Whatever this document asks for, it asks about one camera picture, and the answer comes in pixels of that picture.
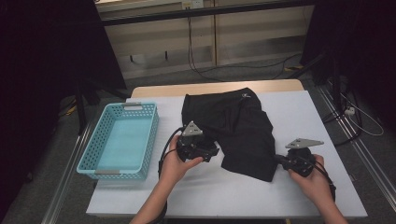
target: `black garment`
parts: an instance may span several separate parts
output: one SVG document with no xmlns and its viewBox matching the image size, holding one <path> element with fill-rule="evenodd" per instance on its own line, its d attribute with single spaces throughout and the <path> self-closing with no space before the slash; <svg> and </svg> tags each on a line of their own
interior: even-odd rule
<svg viewBox="0 0 396 224">
<path fill-rule="evenodd" d="M 225 155 L 222 168 L 272 181 L 277 166 L 273 126 L 251 89 L 186 95 L 181 114 L 184 125 L 193 120 L 218 141 Z"/>
</svg>

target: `finger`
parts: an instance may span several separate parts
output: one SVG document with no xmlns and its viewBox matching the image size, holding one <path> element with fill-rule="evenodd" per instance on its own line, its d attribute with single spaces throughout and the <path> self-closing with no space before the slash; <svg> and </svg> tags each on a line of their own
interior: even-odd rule
<svg viewBox="0 0 396 224">
<path fill-rule="evenodd" d="M 324 158 L 318 154 L 313 154 L 315 157 L 315 160 L 320 162 L 320 164 L 324 165 Z"/>
<path fill-rule="evenodd" d="M 300 176 L 299 174 L 295 173 L 293 170 L 289 169 L 288 170 L 290 178 L 293 179 L 296 182 L 301 181 L 302 179 L 304 179 L 304 177 Z"/>
<path fill-rule="evenodd" d="M 171 142 L 169 143 L 169 149 L 175 149 L 177 147 L 177 139 L 178 139 L 179 135 L 175 135 Z"/>
<path fill-rule="evenodd" d="M 190 169 L 190 168 L 192 168 L 192 167 L 198 165 L 198 164 L 201 163 L 202 161 L 204 161 L 204 158 L 202 158 L 202 157 L 197 157 L 197 158 L 193 159 L 192 161 L 186 162 L 185 164 L 186 164 L 187 168 Z"/>
</svg>

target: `teal plastic basket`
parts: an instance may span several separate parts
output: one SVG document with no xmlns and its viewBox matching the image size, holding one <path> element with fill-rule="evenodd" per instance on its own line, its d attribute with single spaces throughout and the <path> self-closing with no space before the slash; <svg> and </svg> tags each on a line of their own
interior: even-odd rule
<svg viewBox="0 0 396 224">
<path fill-rule="evenodd" d="M 146 179 L 158 122 L 155 103 L 107 105 L 77 172 L 93 179 Z"/>
</svg>

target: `human hand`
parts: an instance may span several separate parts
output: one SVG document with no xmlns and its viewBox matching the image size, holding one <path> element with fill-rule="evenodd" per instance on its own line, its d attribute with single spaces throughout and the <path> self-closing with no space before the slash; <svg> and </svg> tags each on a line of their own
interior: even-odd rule
<svg viewBox="0 0 396 224">
<path fill-rule="evenodd" d="M 204 158 L 198 157 L 191 161 L 182 161 L 177 155 L 177 139 L 175 135 L 169 143 L 169 152 L 163 161 L 163 168 L 160 175 L 160 182 L 175 185 L 190 168 L 201 163 Z"/>
<path fill-rule="evenodd" d="M 324 165 L 323 157 L 314 155 L 317 162 Z M 332 193 L 330 191 L 327 178 L 317 169 L 314 168 L 312 173 L 303 177 L 289 169 L 289 175 L 301 188 L 303 193 L 314 204 L 327 203 L 332 201 Z"/>
</svg>

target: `wooden panel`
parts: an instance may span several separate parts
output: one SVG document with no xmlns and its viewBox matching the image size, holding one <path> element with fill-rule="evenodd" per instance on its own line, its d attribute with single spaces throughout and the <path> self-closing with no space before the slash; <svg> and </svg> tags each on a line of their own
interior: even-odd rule
<svg viewBox="0 0 396 224">
<path fill-rule="evenodd" d="M 115 11 L 124 10 L 127 8 L 143 8 L 154 6 L 165 6 L 178 3 L 178 8 L 181 7 L 182 0 L 100 0 L 96 3 L 98 11 Z"/>
<path fill-rule="evenodd" d="M 270 38 L 305 35 L 303 7 L 290 7 L 217 16 L 219 43 L 230 45 Z"/>
<path fill-rule="evenodd" d="M 132 92 L 132 97 L 183 96 L 185 94 L 218 93 L 240 90 L 245 87 L 249 87 L 255 92 L 304 90 L 300 80 L 284 79 L 138 87 Z"/>
<path fill-rule="evenodd" d="M 192 18 L 192 45 L 211 46 L 210 16 Z M 189 25 L 187 19 L 151 21 L 106 27 L 108 38 L 117 56 L 187 49 Z"/>
</svg>

